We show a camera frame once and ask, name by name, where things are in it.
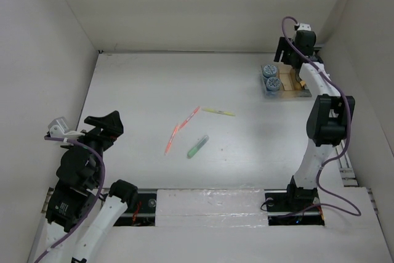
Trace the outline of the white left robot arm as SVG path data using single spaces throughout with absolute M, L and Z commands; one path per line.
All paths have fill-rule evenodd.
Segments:
M 36 262 L 92 262 L 116 221 L 137 205 L 138 188 L 125 180 L 103 192 L 103 154 L 124 132 L 119 112 L 84 122 L 92 129 L 75 131 L 64 117 L 56 118 L 44 137 L 66 151 L 46 208 L 47 245 Z

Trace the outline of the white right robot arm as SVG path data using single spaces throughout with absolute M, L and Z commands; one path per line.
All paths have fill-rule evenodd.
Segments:
M 272 198 L 272 205 L 279 212 L 292 216 L 316 207 L 321 173 L 334 161 L 331 153 L 336 146 L 350 137 L 355 107 L 354 97 L 346 96 L 329 78 L 315 54 L 315 43 L 315 32 L 309 25 L 299 23 L 293 38 L 280 37 L 275 54 L 275 61 L 290 65 L 315 98 L 307 119 L 308 145 L 301 165 L 286 193 Z

